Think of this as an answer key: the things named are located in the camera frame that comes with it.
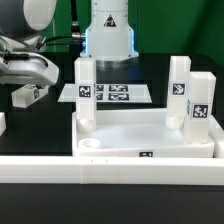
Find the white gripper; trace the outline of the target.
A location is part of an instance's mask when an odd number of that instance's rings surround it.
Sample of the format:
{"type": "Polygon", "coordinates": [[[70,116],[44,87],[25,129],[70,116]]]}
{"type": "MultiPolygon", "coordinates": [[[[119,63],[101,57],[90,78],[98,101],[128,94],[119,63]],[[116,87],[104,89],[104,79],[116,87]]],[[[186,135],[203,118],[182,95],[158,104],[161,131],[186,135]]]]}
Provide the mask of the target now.
{"type": "Polygon", "coordinates": [[[53,86],[58,76],[59,68],[37,53],[0,54],[0,83],[53,86]]]}

